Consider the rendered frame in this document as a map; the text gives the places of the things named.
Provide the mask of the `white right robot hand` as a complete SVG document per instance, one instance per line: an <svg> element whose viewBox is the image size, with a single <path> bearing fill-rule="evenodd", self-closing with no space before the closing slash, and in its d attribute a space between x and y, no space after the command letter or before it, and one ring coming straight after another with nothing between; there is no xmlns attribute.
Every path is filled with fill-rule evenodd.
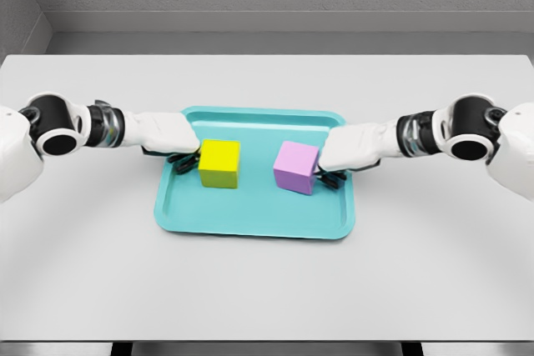
<svg viewBox="0 0 534 356"><path fill-rule="evenodd" d="M346 180L345 170L375 166L384 157L395 156L396 123L346 124L332 128L320 151L315 176L331 188Z"/></svg>

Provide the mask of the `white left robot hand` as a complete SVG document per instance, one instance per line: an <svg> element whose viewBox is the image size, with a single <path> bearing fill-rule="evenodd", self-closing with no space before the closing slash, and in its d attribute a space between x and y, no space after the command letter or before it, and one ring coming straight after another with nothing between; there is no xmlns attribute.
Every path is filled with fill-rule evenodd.
<svg viewBox="0 0 534 356"><path fill-rule="evenodd" d="M182 113L142 113L142 151L162 156L178 175L194 169L200 159L200 140Z"/></svg>

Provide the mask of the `yellow cube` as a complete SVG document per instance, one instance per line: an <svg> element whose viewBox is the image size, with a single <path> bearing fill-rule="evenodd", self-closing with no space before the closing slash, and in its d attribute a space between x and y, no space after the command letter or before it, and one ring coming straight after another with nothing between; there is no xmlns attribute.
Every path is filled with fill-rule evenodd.
<svg viewBox="0 0 534 356"><path fill-rule="evenodd" d="M239 186L240 143L205 139L199 159L199 176L206 188L230 188Z"/></svg>

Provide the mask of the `teal tray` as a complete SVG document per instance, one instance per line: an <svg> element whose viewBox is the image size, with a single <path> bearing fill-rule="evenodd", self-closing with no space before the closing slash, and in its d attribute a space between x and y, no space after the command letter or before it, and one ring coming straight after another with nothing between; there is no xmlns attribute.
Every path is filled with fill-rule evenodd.
<svg viewBox="0 0 534 356"><path fill-rule="evenodd" d="M164 165L154 217L177 233L341 239L355 225L352 180L333 189L317 183L311 195L278 188L273 165L285 140L321 147L337 113L268 108L193 106L183 110L200 139L241 144L239 186L205 188L193 169L178 175Z"/></svg>

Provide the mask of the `pink cube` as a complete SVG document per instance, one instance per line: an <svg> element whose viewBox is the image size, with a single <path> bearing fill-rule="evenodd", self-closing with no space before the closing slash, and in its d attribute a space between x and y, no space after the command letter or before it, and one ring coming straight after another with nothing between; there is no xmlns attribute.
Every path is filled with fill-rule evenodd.
<svg viewBox="0 0 534 356"><path fill-rule="evenodd" d="M311 195L319 148L305 143L284 141L273 166L276 185L292 192Z"/></svg>

